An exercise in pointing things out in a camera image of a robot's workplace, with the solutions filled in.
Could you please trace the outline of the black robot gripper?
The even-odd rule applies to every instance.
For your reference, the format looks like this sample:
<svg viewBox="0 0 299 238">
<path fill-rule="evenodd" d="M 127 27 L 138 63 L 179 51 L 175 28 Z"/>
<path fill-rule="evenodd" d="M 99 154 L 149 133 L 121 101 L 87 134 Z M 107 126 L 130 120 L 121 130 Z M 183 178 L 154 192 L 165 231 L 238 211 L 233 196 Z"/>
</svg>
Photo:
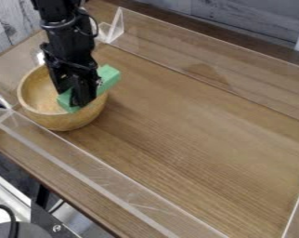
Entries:
<svg viewBox="0 0 299 238">
<path fill-rule="evenodd" d="M 41 22 L 47 41 L 41 43 L 43 62 L 58 93 L 71 89 L 69 105 L 83 107 L 97 90 L 97 63 L 91 57 L 95 31 L 90 21 Z"/>
</svg>

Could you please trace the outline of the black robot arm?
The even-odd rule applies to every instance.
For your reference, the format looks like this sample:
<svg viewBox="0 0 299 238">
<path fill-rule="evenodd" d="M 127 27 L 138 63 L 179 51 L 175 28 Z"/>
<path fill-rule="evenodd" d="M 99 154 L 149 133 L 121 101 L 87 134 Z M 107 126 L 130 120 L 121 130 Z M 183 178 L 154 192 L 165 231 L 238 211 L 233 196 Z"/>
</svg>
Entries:
<svg viewBox="0 0 299 238">
<path fill-rule="evenodd" d="M 95 48 L 90 15 L 81 0 L 30 0 L 47 41 L 43 62 L 58 94 L 71 90 L 69 105 L 83 107 L 95 98 L 99 76 L 91 56 Z"/>
</svg>

